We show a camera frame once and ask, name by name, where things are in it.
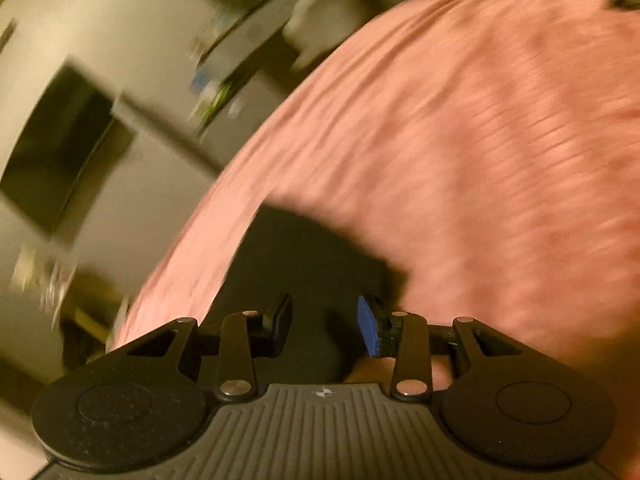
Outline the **grey vanity desk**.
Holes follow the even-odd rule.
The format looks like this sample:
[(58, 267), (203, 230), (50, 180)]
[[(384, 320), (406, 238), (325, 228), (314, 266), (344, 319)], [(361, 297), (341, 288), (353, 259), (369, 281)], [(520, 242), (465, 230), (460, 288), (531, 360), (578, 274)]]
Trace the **grey vanity desk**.
[(335, 50), (359, 27), (352, 0), (262, 0), (241, 11), (208, 0), (215, 15), (193, 49), (196, 58), (191, 91), (231, 86), (236, 72), (271, 41), (283, 42), (294, 70), (311, 66)]

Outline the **grey cabinet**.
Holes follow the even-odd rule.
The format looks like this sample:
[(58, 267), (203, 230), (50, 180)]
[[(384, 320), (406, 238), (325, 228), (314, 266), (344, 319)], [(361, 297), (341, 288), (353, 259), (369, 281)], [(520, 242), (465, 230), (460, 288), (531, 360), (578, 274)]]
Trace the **grey cabinet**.
[(171, 248), (217, 168), (124, 94), (80, 176), (55, 241), (66, 259), (134, 294)]

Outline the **pink ribbed bedspread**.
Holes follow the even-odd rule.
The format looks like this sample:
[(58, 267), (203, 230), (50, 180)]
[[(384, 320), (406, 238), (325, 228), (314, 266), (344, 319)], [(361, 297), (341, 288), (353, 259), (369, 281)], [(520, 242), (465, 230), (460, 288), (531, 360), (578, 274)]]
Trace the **pink ribbed bedspread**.
[(639, 15), (605, 0), (410, 0), (250, 138), (116, 344), (202, 318), (263, 202), (396, 268), (401, 304), (469, 315), (605, 385), (605, 466), (639, 474)]

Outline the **wall mounted black television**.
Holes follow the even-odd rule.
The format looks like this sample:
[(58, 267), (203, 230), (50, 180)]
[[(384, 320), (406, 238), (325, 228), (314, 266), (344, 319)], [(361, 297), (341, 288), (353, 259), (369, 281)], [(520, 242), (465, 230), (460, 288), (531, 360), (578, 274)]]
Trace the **wall mounted black television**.
[(1, 176), (1, 194), (37, 229), (55, 236), (87, 181), (98, 190), (134, 134), (115, 101), (79, 67), (64, 63), (40, 96)]

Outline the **black pants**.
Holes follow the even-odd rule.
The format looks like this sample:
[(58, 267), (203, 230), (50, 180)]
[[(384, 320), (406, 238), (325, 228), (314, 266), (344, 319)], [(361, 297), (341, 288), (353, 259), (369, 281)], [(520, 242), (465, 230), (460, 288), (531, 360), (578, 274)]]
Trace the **black pants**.
[(367, 353), (358, 299), (394, 304), (407, 274), (350, 238), (293, 211), (262, 205), (250, 222), (209, 312), (216, 318), (292, 298), (280, 356), (257, 358), (260, 388), (344, 382)]

